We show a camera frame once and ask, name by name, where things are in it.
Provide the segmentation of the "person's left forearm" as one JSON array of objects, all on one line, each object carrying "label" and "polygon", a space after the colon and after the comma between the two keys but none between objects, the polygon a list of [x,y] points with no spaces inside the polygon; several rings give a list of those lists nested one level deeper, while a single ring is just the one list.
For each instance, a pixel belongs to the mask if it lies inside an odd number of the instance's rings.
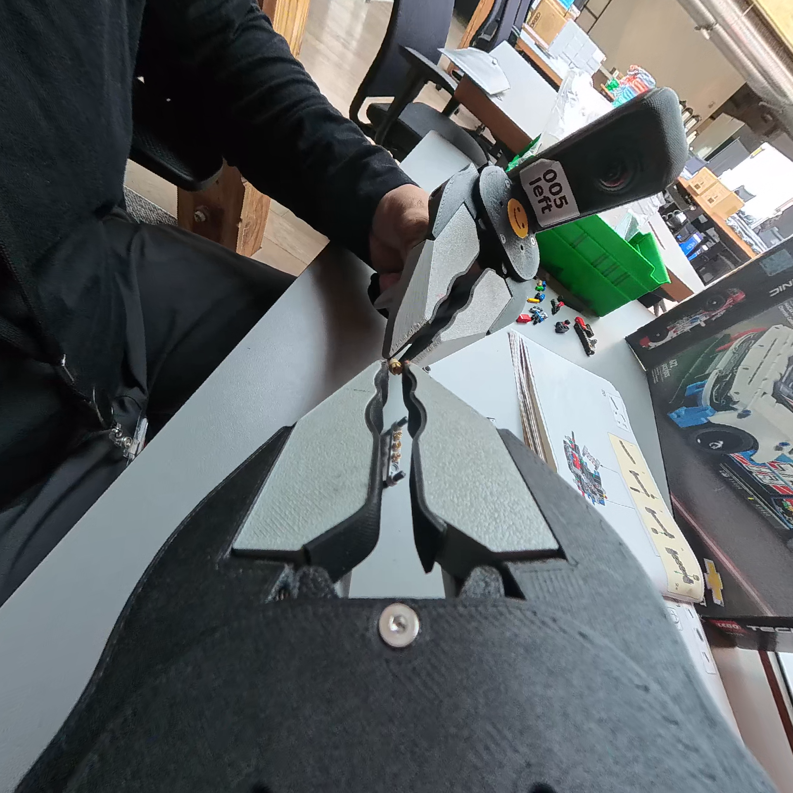
[{"label": "person's left forearm", "polygon": [[173,48],[197,80],[224,158],[367,264],[373,214],[413,183],[324,97],[256,2],[185,2]]}]

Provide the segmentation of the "open instruction booklet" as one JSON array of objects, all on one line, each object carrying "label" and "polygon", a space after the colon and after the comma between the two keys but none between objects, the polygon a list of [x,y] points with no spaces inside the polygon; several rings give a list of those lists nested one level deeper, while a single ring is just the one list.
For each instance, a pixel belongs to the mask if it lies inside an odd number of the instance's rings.
[{"label": "open instruction booklet", "polygon": [[778,660],[729,649],[695,605],[721,596],[719,570],[699,561],[672,517],[616,388],[530,341],[508,336],[523,434],[616,530],[664,598],[689,661],[728,725],[780,791],[791,791],[791,700]]}]

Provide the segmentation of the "grey beam with tan pins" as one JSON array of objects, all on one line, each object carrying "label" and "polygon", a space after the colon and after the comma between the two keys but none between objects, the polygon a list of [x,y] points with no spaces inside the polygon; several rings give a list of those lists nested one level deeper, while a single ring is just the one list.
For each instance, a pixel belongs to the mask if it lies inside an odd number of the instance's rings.
[{"label": "grey beam with tan pins", "polygon": [[402,464],[404,432],[408,427],[408,416],[404,415],[395,421],[385,433],[385,458],[383,484],[391,488],[406,478],[407,473]]}]

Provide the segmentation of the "black box flap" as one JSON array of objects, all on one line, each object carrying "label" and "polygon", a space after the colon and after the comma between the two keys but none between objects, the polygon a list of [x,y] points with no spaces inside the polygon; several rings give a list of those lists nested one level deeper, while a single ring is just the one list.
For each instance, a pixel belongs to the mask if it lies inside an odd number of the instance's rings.
[{"label": "black box flap", "polygon": [[792,619],[701,616],[708,637],[719,646],[792,653]]}]

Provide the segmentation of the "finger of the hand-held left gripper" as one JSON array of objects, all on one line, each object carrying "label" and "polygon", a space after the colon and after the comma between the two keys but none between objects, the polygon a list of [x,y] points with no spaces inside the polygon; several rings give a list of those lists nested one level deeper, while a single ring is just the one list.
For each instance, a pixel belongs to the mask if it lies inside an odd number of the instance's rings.
[{"label": "finger of the hand-held left gripper", "polygon": [[435,341],[439,333],[451,331],[461,310],[449,303],[453,286],[470,272],[479,252],[470,213],[454,213],[436,240],[424,240],[411,251],[389,297],[383,359],[435,362],[484,338],[484,330],[468,329],[459,338]]},{"label": "finger of the hand-held left gripper", "polygon": [[517,320],[528,299],[528,281],[493,269],[465,275],[454,286],[440,318],[411,344],[411,362],[429,366]]}]

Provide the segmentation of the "clear plastic bag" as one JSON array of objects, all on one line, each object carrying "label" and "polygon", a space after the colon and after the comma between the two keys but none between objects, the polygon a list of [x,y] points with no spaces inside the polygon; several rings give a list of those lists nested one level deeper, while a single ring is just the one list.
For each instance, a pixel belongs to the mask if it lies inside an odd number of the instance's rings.
[{"label": "clear plastic bag", "polygon": [[534,153],[545,151],[612,110],[612,104],[595,89],[591,75],[577,68],[570,69],[560,85]]}]

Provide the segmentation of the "toy car set box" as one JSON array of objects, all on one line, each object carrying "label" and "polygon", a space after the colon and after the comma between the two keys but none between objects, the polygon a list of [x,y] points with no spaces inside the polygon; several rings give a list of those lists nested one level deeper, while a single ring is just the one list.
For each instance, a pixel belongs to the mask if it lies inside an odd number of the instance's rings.
[{"label": "toy car set box", "polygon": [[715,619],[791,620],[792,242],[630,334]]}]

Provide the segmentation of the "black office chair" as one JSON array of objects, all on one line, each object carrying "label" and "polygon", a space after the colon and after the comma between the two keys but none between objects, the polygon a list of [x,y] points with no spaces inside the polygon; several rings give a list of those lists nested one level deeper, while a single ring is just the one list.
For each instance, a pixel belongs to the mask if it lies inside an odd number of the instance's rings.
[{"label": "black office chair", "polygon": [[470,46],[491,52],[502,42],[513,44],[526,21],[533,1],[495,1],[484,22],[471,40]]},{"label": "black office chair", "polygon": [[439,65],[453,1],[395,1],[381,47],[350,107],[350,118],[398,161],[438,133],[475,166],[489,159],[473,131],[453,119],[458,83]]}]

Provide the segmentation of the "person's black clothing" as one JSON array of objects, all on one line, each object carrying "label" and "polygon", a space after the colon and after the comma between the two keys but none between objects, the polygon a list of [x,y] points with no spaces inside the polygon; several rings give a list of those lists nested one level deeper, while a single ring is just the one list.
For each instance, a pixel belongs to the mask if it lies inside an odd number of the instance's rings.
[{"label": "person's black clothing", "polygon": [[136,76],[224,158],[173,3],[2,2],[2,604],[294,281],[125,211]]}]

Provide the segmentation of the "white paper sheets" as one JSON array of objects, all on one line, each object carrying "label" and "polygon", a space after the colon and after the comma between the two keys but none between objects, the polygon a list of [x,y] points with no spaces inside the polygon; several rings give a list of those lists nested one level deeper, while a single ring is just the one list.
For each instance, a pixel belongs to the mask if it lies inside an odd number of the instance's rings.
[{"label": "white paper sheets", "polygon": [[475,47],[439,48],[480,90],[489,96],[503,94],[510,89],[510,82],[497,58]]}]

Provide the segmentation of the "green plastic bin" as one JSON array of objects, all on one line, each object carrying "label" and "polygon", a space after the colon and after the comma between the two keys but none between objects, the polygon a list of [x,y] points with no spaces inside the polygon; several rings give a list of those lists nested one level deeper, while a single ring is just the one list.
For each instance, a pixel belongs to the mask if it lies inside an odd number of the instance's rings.
[{"label": "green plastic bin", "polygon": [[539,253],[539,267],[597,316],[671,282],[658,243],[635,231],[626,239],[603,214],[669,184],[661,161],[643,151],[574,135],[509,172],[508,241]]}]

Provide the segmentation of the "person's left hand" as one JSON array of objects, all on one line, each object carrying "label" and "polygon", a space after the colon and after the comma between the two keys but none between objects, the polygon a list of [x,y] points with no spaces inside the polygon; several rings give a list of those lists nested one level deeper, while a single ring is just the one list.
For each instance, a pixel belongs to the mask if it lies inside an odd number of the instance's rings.
[{"label": "person's left hand", "polygon": [[380,199],[369,234],[369,259],[380,292],[399,282],[408,255],[425,239],[428,224],[429,195],[418,185],[401,185]]}]

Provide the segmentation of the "white desk with wooden edge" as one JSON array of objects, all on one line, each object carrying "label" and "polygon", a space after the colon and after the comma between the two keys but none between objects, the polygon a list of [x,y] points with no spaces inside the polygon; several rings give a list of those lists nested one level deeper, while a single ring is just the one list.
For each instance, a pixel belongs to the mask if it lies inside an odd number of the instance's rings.
[{"label": "white desk with wooden edge", "polygon": [[545,128],[558,92],[508,42],[479,54],[501,68],[507,89],[488,94],[464,70],[453,99],[489,130],[496,143],[519,154]]}]

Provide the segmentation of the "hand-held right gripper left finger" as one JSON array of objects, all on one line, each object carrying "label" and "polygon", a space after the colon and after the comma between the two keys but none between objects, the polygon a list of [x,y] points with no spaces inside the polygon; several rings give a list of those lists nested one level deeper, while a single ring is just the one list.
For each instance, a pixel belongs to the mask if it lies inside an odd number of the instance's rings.
[{"label": "hand-held right gripper left finger", "polygon": [[379,538],[388,367],[374,362],[290,427],[233,552],[342,580]]}]

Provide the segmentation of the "wooden table leg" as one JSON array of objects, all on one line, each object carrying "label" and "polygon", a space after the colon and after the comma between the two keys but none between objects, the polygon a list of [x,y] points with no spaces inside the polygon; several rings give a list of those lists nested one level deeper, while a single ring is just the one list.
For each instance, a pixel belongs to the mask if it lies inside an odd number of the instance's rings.
[{"label": "wooden table leg", "polygon": [[311,1],[257,1],[276,33],[283,36],[292,55],[299,57]]},{"label": "wooden table leg", "polygon": [[262,246],[271,198],[257,190],[240,171],[223,164],[204,190],[177,188],[180,228],[252,257]]}]

